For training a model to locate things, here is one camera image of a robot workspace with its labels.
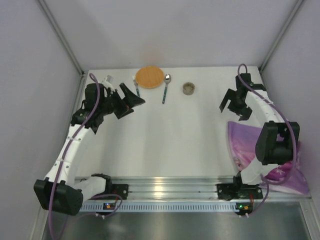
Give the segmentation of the round wooden plate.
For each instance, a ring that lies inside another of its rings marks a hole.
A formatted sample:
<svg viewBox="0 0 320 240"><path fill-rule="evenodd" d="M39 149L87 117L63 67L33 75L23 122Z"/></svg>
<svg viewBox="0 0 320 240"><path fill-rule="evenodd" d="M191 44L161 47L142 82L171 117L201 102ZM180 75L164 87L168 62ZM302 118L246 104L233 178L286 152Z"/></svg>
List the round wooden plate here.
<svg viewBox="0 0 320 240"><path fill-rule="evenodd" d="M164 72L157 66L145 66L137 71L135 80L137 84L145 89L159 87L165 78Z"/></svg>

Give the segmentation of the spoon with teal handle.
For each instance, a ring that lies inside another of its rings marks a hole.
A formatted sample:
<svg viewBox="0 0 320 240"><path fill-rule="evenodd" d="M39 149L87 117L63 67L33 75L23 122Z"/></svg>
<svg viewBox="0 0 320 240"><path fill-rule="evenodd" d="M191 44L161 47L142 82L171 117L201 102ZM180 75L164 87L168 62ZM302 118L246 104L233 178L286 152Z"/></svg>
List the spoon with teal handle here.
<svg viewBox="0 0 320 240"><path fill-rule="evenodd" d="M168 85L169 83L171 82L172 80L172 77L169 73L167 73L165 76L164 76L164 83L165 83L165 87L164 87L164 93L163 93L163 98L162 98L162 104L165 104L165 101L166 101L166 96L167 96L167 91L168 91Z"/></svg>

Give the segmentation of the small grey cup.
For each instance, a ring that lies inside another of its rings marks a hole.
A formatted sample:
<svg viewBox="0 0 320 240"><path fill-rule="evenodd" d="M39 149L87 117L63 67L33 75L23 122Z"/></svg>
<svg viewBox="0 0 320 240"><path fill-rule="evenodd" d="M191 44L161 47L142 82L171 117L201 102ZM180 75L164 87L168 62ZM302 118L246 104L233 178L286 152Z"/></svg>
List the small grey cup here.
<svg viewBox="0 0 320 240"><path fill-rule="evenodd" d="M185 95L190 96L194 93L194 91L195 91L195 85L192 82L186 82L183 84L182 92Z"/></svg>

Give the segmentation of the purple Frozen placemat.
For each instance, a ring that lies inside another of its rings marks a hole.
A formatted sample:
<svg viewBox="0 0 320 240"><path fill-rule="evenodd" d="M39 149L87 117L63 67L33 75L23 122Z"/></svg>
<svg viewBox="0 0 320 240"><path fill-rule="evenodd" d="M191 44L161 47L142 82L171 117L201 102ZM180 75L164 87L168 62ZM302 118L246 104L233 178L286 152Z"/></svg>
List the purple Frozen placemat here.
<svg viewBox="0 0 320 240"><path fill-rule="evenodd" d="M247 168L251 161L255 158L256 142L259 138L261 128L240 124L238 122L229 121L227 123L227 135L229 149L236 168L239 171ZM270 182L282 181L292 169L292 162L289 161L283 165L279 165L265 176ZM297 159L295 171L289 180L281 185L270 185L270 190L289 193L307 195L309 193L308 183L300 170L300 150L297 149Z"/></svg>

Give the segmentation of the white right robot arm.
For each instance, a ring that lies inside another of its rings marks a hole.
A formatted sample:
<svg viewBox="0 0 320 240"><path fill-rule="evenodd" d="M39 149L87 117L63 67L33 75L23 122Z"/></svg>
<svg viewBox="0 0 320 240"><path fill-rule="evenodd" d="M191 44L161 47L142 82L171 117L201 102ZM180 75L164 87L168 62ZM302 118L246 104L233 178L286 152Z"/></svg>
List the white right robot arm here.
<svg viewBox="0 0 320 240"><path fill-rule="evenodd" d="M237 177L244 185L282 185L293 175L291 169L284 179L268 180L266 176L274 169L288 162L294 168L298 160L300 126L289 121L270 100L263 84L253 83L251 74L238 72L235 77L236 89L228 89L219 110L228 109L247 121L255 115L261 130L254 145L254 158Z"/></svg>

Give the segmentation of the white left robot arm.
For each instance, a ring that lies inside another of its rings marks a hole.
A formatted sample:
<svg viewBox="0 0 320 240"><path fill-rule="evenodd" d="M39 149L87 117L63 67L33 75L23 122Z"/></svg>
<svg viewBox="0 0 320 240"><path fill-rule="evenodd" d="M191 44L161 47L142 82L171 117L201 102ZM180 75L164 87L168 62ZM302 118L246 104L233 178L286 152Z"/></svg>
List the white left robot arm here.
<svg viewBox="0 0 320 240"><path fill-rule="evenodd" d="M84 90L84 100L71 118L65 143L44 179L36 180L33 189L44 210L75 216L83 203L95 196L112 194L110 176L94 173L87 180L75 183L76 173L89 143L96 136L104 116L114 114L121 119L133 108L145 103L121 83L124 97L111 84L90 83Z"/></svg>

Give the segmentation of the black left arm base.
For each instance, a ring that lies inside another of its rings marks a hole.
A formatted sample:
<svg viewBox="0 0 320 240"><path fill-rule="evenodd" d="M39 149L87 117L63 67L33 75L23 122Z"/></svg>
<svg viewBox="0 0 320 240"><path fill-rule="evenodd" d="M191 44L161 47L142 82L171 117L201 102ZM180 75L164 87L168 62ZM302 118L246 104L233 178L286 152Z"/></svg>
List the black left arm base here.
<svg viewBox="0 0 320 240"><path fill-rule="evenodd" d="M96 194L92 197L94 200L111 199L117 198L116 196L111 196L111 194L119 195L123 200L126 200L129 193L128 184L113 183L112 178L109 175L103 173L92 174L91 177L98 177L104 179L104 189L103 192Z"/></svg>

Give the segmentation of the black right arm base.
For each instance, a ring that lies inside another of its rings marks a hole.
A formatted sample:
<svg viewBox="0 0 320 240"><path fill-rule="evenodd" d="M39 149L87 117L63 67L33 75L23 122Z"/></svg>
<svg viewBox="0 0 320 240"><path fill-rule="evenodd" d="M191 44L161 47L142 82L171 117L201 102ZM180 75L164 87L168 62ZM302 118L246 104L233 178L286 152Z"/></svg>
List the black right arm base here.
<svg viewBox="0 0 320 240"><path fill-rule="evenodd" d="M233 176L232 183L219 183L216 185L219 200L249 200L263 199L262 189L258 184L243 183L241 174Z"/></svg>

